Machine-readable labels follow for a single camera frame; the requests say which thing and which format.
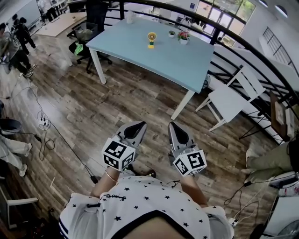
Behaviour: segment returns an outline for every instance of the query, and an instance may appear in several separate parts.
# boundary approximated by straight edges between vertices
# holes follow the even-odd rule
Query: tabletop
[[[111,56],[139,65],[188,90],[200,93],[210,64],[214,46],[190,36],[187,45],[170,38],[168,32],[178,29],[158,22],[126,19],[93,38],[87,46]],[[155,32],[155,48],[149,49],[148,33]]]
[[[65,13],[57,17],[54,22],[48,23],[36,32],[37,35],[57,37],[65,30],[76,26],[86,19],[86,13]]]

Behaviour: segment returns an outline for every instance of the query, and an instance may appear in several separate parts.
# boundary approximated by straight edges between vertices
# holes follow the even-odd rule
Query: white flower pot
[[[186,45],[188,43],[189,40],[183,40],[183,39],[180,39],[179,40],[179,43],[181,43],[182,45]]]

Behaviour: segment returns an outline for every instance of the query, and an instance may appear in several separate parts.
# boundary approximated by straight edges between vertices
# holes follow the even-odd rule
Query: chair seat
[[[210,93],[209,98],[226,122],[231,121],[248,103],[246,99],[226,85]]]

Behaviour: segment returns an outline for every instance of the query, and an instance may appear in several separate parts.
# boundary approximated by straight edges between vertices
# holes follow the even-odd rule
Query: trash bin
[[[21,127],[22,127],[22,124],[17,120],[0,119],[0,129],[1,129],[1,133],[4,135],[17,133],[21,130]]]

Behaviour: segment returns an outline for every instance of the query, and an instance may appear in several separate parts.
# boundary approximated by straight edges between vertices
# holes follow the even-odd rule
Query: white pants
[[[10,140],[0,135],[0,158],[5,162],[8,162],[21,170],[23,168],[23,163],[20,157],[13,153],[25,155],[28,152],[29,144]]]

